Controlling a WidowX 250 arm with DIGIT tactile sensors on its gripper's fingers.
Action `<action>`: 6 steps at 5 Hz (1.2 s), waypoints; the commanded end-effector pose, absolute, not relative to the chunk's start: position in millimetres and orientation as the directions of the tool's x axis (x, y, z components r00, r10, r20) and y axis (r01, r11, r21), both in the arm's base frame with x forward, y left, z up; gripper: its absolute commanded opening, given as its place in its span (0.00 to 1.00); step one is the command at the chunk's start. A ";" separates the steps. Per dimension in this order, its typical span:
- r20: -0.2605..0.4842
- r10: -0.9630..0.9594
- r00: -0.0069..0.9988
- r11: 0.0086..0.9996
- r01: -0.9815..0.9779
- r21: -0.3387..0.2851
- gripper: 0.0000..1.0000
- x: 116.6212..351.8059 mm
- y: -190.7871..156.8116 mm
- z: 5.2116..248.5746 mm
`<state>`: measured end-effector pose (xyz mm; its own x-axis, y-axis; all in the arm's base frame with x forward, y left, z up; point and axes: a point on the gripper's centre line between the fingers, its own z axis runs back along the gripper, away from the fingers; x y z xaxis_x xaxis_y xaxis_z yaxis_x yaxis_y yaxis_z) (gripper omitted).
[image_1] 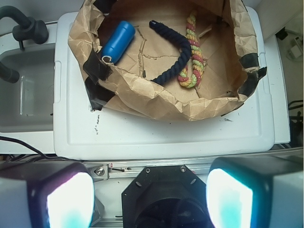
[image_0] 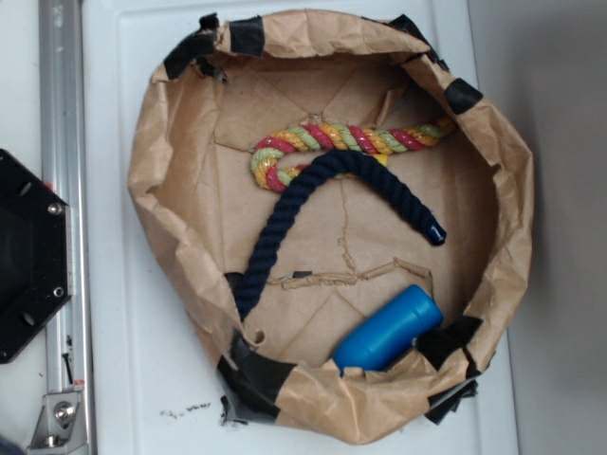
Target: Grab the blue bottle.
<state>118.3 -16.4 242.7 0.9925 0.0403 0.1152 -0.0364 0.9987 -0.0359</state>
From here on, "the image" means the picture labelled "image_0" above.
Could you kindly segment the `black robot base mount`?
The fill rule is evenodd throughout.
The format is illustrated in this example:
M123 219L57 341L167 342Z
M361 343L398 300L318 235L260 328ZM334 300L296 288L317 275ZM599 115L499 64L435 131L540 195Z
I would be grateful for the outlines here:
M71 297L67 204L1 151L1 363L12 362Z

